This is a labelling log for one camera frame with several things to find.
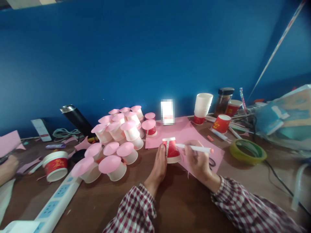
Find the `marker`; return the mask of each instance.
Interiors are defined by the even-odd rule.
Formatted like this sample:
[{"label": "marker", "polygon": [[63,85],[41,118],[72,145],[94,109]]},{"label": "marker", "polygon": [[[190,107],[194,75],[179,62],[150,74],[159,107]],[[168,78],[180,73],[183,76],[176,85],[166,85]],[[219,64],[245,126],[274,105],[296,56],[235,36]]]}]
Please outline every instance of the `marker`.
[{"label": "marker", "polygon": [[229,130],[231,133],[233,133],[234,136],[236,136],[237,139],[242,139],[240,135],[238,135],[231,127],[229,127]]},{"label": "marker", "polygon": [[220,137],[222,140],[227,141],[228,138],[225,135],[222,135],[221,133],[219,133],[217,130],[211,128],[211,131],[216,134],[218,137]]},{"label": "marker", "polygon": [[214,139],[212,139],[212,137],[211,136],[207,136],[207,138],[210,140],[210,141],[214,141]]},{"label": "marker", "polygon": [[43,161],[38,163],[33,169],[31,169],[31,171],[28,172],[28,175],[31,175],[32,173],[34,173],[39,167],[42,166],[42,164],[43,164]]},{"label": "marker", "polygon": [[[185,144],[176,144],[176,146],[178,146],[180,148],[185,148]],[[196,151],[201,151],[201,152],[206,152],[206,153],[214,153],[214,150],[212,148],[198,147],[198,146],[190,146],[190,147],[191,147],[191,149],[196,150]]]}]

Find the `power strip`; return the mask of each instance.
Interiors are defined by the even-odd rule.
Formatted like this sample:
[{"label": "power strip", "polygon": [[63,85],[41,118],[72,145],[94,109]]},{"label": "power strip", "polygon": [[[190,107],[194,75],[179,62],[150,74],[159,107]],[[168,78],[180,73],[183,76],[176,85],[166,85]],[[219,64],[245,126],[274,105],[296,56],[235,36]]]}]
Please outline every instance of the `power strip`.
[{"label": "power strip", "polygon": [[66,179],[41,210],[35,221],[40,221],[34,233],[52,233],[57,222],[80,186],[82,179],[68,174]]}]

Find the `thermos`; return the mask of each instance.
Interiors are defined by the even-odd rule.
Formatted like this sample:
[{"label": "thermos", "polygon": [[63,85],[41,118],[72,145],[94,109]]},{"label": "thermos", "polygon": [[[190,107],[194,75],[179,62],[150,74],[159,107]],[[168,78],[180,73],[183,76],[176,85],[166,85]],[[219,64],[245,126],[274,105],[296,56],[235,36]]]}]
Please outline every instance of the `thermos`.
[{"label": "thermos", "polygon": [[73,105],[65,105],[61,109],[62,114],[84,135],[93,138],[96,135],[91,133],[93,127]]}]

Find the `glass jar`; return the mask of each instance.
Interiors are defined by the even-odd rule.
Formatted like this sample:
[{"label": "glass jar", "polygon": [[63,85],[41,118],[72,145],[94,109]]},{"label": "glass jar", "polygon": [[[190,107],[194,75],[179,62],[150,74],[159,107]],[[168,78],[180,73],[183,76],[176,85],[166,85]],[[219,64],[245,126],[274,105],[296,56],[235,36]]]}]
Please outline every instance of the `glass jar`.
[{"label": "glass jar", "polygon": [[216,103],[216,108],[214,112],[214,116],[218,117],[220,114],[224,114],[228,107],[229,100],[231,100],[234,92],[234,88],[232,87],[224,87],[218,90],[218,99]]}]

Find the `plaid shirt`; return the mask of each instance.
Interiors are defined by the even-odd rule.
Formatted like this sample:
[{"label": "plaid shirt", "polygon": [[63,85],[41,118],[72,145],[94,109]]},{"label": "plaid shirt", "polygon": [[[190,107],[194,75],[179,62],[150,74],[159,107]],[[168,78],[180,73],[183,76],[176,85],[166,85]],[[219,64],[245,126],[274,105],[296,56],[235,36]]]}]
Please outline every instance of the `plaid shirt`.
[{"label": "plaid shirt", "polygon": [[[211,198],[242,232],[306,232],[280,207],[249,193],[233,179],[221,177],[220,189]],[[154,204],[154,198],[142,184],[134,186],[103,232],[154,232],[151,222],[156,218]]]}]

